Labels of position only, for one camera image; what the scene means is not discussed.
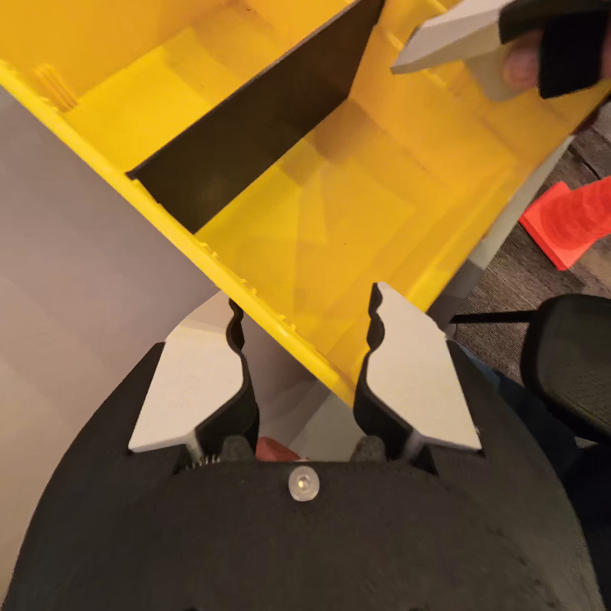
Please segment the person's right hand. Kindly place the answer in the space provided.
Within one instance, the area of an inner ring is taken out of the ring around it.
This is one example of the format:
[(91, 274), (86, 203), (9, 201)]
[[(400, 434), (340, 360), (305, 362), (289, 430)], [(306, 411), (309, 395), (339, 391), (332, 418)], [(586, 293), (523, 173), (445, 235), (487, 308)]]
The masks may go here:
[(537, 88), (539, 83), (539, 49), (543, 30), (530, 31), (507, 47), (503, 61), (503, 80), (516, 92)]

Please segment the person's left hand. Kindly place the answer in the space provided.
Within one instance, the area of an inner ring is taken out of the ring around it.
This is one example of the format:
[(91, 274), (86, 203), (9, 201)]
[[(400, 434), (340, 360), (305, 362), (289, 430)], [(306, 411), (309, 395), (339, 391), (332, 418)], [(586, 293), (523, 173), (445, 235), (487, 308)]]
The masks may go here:
[(261, 436), (257, 440), (256, 459), (261, 462), (296, 462), (302, 460), (299, 454), (276, 439), (267, 436)]

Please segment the yellow divided plastic bin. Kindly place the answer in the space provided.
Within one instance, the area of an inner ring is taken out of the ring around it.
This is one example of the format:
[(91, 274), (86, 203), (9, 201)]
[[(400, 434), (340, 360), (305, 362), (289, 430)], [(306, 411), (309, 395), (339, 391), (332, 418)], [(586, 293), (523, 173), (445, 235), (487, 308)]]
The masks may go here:
[(489, 99), (470, 59), (394, 75), (461, 1), (384, 1), (348, 98), (197, 233), (127, 172), (353, 1), (1, 1), (1, 85), (351, 402), (385, 281), (427, 310), (610, 93)]

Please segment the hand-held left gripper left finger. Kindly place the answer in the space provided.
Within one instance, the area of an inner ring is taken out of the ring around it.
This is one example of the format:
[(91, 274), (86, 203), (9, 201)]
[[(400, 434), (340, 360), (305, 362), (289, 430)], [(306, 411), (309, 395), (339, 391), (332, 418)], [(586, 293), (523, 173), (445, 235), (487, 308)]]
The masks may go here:
[(128, 449), (183, 446), (192, 461), (253, 460), (260, 423), (242, 309), (219, 291), (164, 341)]

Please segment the orange traffic cone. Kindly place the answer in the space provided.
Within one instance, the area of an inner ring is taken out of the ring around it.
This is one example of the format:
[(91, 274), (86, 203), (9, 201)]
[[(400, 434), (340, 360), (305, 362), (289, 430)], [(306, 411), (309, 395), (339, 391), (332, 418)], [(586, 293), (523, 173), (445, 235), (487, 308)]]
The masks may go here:
[(610, 234), (610, 177), (572, 190), (559, 181), (523, 212), (520, 224), (559, 271)]

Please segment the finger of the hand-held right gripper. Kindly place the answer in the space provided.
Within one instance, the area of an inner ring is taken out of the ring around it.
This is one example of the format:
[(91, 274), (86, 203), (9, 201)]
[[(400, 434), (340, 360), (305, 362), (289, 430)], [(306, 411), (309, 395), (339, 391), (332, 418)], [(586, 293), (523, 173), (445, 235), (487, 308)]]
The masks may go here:
[(461, 1), (427, 19), (410, 35), (390, 66), (394, 75), (415, 73), (487, 55), (502, 45), (500, 13), (510, 1)]

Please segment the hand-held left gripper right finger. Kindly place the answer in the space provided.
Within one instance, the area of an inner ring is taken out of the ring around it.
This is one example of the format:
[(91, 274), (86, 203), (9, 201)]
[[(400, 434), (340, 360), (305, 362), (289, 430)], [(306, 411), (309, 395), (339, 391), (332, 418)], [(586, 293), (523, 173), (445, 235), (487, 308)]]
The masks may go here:
[(478, 453), (481, 440), (448, 348), (433, 320), (386, 282), (373, 284), (353, 414), (386, 458), (415, 460), (426, 446)]

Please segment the black bin divider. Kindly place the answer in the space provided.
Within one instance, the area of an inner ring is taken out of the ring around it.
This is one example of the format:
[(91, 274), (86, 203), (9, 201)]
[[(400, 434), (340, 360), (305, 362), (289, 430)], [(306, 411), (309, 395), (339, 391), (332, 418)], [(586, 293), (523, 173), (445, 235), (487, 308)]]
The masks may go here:
[(349, 95), (384, 1), (353, 1), (127, 172), (197, 233)]

